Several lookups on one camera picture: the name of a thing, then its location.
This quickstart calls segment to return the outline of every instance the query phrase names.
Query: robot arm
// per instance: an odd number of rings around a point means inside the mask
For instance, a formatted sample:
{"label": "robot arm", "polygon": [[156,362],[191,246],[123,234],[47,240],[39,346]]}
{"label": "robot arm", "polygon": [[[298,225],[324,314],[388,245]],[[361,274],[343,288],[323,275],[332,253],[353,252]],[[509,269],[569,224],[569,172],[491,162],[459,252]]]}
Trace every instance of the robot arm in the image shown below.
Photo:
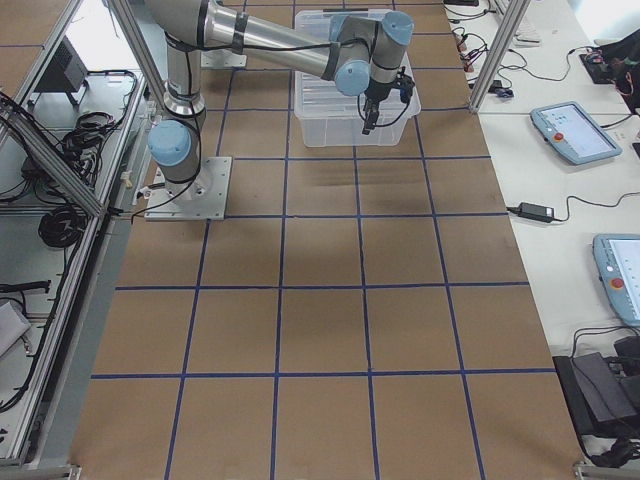
{"label": "robot arm", "polygon": [[219,5],[215,0],[146,0],[165,30],[169,79],[164,103],[178,117],[205,109],[198,50],[228,48],[334,80],[347,96],[366,96],[363,133],[376,126],[378,106],[393,88],[409,103],[413,81],[400,63],[413,33],[411,17],[389,12],[382,21],[345,15],[331,19],[330,42]]}

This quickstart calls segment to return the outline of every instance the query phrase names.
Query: plastic bin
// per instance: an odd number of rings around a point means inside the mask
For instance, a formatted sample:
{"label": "plastic bin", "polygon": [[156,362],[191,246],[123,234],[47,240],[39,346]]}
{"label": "plastic bin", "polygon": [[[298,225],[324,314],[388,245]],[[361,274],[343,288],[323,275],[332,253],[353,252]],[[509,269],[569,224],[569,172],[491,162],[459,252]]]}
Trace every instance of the plastic bin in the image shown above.
{"label": "plastic bin", "polygon": [[[349,12],[380,20],[391,10],[373,9]],[[318,37],[320,41],[329,38],[329,22],[332,15],[340,12],[320,10],[302,11],[296,15],[295,29]],[[412,75],[409,59],[405,54],[402,65],[406,73]],[[364,108],[364,95],[360,96],[360,107]],[[389,98],[380,104],[378,124],[390,123],[404,110],[400,92],[391,90]],[[296,72],[294,113],[302,126],[302,138],[307,147],[329,147],[348,145],[397,145],[407,120],[420,112],[417,89],[413,91],[407,111],[392,126],[380,127],[369,135],[362,134],[363,121],[358,114],[356,97],[346,97],[335,87],[334,82],[322,80],[307,73]]]}

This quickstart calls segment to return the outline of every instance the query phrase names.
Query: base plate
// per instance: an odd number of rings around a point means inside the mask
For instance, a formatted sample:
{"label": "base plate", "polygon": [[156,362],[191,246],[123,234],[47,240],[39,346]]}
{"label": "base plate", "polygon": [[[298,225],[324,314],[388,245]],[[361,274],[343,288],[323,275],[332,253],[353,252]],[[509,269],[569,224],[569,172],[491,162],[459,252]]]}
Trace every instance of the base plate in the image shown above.
{"label": "base plate", "polygon": [[[169,200],[165,189],[153,190],[149,197],[148,208],[144,217],[149,221],[182,221],[182,220],[223,220],[227,206],[227,192],[229,190],[229,178],[231,176],[231,157],[209,157],[202,162],[201,168],[207,169],[213,185],[202,197],[177,204],[169,202],[166,205],[155,208]],[[153,179],[154,183],[164,182],[164,175],[158,169]]]}
{"label": "base plate", "polygon": [[225,68],[244,68],[247,56],[232,53],[229,50],[211,50],[202,52],[202,68],[206,70],[223,70]]}

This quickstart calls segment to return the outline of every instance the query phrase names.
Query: blue joint cap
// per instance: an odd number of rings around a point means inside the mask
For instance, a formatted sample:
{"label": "blue joint cap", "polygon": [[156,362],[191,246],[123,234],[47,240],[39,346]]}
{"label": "blue joint cap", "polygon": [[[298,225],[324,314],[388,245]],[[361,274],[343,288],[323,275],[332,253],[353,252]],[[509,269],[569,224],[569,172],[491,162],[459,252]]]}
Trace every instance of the blue joint cap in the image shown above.
{"label": "blue joint cap", "polygon": [[159,165],[175,167],[189,155],[191,135],[180,122],[163,120],[149,132],[147,145]]}
{"label": "blue joint cap", "polygon": [[382,28],[394,42],[406,47],[413,34],[413,19],[404,12],[389,12],[382,19]]}
{"label": "blue joint cap", "polygon": [[340,93],[348,97],[355,97],[369,86],[370,74],[369,62],[350,60],[338,69],[333,79]]}
{"label": "blue joint cap", "polygon": [[344,25],[344,21],[347,19],[349,15],[345,13],[340,13],[337,15],[332,15],[331,20],[329,22],[329,41],[336,42],[338,41],[338,36],[342,31],[342,26]]}

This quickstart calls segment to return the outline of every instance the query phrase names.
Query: clear plastic container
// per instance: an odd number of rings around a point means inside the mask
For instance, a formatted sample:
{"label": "clear plastic container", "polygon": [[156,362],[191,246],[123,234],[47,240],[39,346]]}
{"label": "clear plastic container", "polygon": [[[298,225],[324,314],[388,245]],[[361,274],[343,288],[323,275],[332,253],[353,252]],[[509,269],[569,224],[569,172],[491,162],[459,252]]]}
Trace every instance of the clear plastic container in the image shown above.
{"label": "clear plastic container", "polygon": [[[390,10],[368,10],[349,12],[380,20]],[[329,22],[338,12],[320,10],[302,11],[296,15],[295,29],[318,37],[320,41],[329,38]],[[405,54],[402,65],[412,76],[409,59]],[[360,108],[364,108],[365,97],[360,96]],[[400,101],[400,92],[391,90],[389,98],[380,104],[378,124],[395,120],[402,113],[405,104]],[[379,127],[369,135],[362,134],[364,122],[358,113],[356,97],[346,97],[335,87],[334,82],[322,80],[302,72],[295,75],[294,113],[302,126],[302,138],[307,147],[329,147],[345,145],[397,145],[407,120],[420,112],[418,91],[414,89],[407,111],[392,126]]]}

